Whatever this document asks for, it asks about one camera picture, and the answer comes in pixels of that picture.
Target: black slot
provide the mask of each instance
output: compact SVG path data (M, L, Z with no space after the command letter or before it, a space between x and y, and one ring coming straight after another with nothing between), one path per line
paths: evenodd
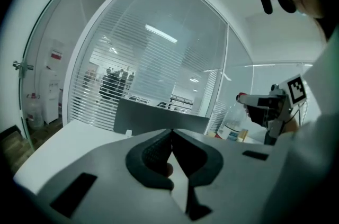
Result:
M247 150L243 152L243 155L246 155L248 157L252 157L255 159L259 159L262 161L266 161L266 159L268 158L268 154L262 154L262 153L257 153L256 151L251 151L251 150Z
M92 174L81 173L50 206L65 217L70 218L96 178L97 177Z

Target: desk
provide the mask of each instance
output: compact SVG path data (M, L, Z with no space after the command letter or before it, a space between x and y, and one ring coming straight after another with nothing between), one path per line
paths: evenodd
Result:
M37 194L49 179L87 152L125 138L125 135L73 120L28 158L14 180Z

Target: water bottle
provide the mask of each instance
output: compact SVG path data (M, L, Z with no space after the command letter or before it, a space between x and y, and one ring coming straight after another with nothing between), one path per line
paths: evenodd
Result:
M243 105L235 103L226 111L225 117L217 132L218 135L222 139L237 141L246 117L247 115Z
M28 94L27 118L28 124L33 130L38 130L43 127L42 108L40 105L40 96L35 93Z

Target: wooden floor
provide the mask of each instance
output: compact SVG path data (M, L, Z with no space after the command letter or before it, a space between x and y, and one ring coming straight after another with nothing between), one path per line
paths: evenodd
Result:
M63 120L61 117L39 130L33 130L28 126L34 149L37 150L62 127ZM34 152L29 142L23 139L17 131L1 140L0 145L13 175Z

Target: group of people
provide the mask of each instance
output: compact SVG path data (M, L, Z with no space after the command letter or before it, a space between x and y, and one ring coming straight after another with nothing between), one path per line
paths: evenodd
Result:
M130 88L134 79L134 73L128 76L128 70L129 68L127 68L127 71L123 69L114 71L111 68L106 70L106 75L102 77L102 84L99 91L103 99L119 99L123 96L125 87L126 89Z

